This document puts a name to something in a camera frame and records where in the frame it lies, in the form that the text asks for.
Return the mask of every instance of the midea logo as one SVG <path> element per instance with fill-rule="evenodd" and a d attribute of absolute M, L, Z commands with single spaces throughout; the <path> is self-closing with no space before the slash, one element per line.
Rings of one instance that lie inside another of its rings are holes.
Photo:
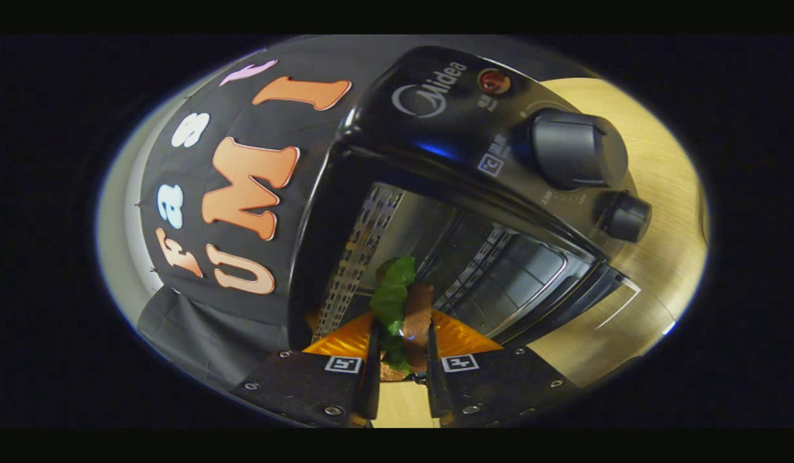
<path fill-rule="evenodd" d="M 445 68 L 442 73 L 441 71 L 435 71 L 434 74 L 436 75 L 436 79 L 433 81 L 432 79 L 426 79 L 427 83 L 422 85 L 410 84 L 395 90 L 394 93 L 391 94 L 391 102 L 394 104 L 394 107 L 405 114 L 411 114 L 418 118 L 435 117 L 443 112 L 446 109 L 445 94 L 448 93 L 451 86 L 457 82 L 457 77 L 461 76 L 462 71 L 465 70 L 465 66 L 458 64 L 458 62 L 451 62 L 449 66 L 450 67 Z M 403 103 L 403 98 L 405 98 L 403 94 L 414 94 L 424 97 L 426 101 L 429 102 L 429 111 L 420 111 L 421 114 L 410 111 Z"/>

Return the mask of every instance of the temperature knob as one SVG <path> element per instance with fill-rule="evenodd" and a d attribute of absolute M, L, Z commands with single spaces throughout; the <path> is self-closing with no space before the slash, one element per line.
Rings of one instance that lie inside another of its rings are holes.
<path fill-rule="evenodd" d="M 652 222 L 652 205 L 632 196 L 621 193 L 614 202 L 606 233 L 618 240 L 640 241 Z"/>
<path fill-rule="evenodd" d="M 540 171 L 561 190 L 612 188 L 629 167 L 620 133 L 593 115 L 544 109 L 533 120 L 531 143 Z"/>

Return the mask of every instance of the toaster oven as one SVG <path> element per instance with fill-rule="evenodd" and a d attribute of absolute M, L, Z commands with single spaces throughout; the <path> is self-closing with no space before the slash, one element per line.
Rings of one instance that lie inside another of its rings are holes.
<path fill-rule="evenodd" d="M 385 261 L 412 255 L 433 308 L 526 345 L 624 284 L 639 292 L 609 261 L 651 216 L 611 122 L 498 62 L 419 47 L 340 124 L 289 303 L 320 308 L 318 340 L 369 310 Z"/>

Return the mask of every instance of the green lettuce leaf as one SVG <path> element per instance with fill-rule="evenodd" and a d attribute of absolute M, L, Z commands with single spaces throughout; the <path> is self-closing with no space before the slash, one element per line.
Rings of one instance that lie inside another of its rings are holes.
<path fill-rule="evenodd" d="M 389 260 L 377 269 L 380 286 L 374 291 L 369 307 L 380 323 L 380 348 L 385 350 L 383 361 L 391 368 L 411 372 L 408 356 L 403 349 L 403 319 L 409 285 L 416 278 L 414 257 Z"/>

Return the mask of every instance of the wooden table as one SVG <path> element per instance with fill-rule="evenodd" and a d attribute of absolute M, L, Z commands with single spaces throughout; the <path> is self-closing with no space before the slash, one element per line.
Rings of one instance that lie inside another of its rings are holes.
<path fill-rule="evenodd" d="M 665 126 L 608 82 L 590 78 L 541 82 L 583 113 L 608 118 L 629 149 L 629 170 L 638 195 L 652 203 L 652 225 L 640 243 L 626 245 L 612 261 L 641 288 L 623 288 L 529 345 L 577 386 L 641 355 L 679 319 L 697 290 L 706 262 L 708 226 L 703 190 L 691 161 Z M 425 386 L 380 385 L 376 428 L 437 428 Z"/>

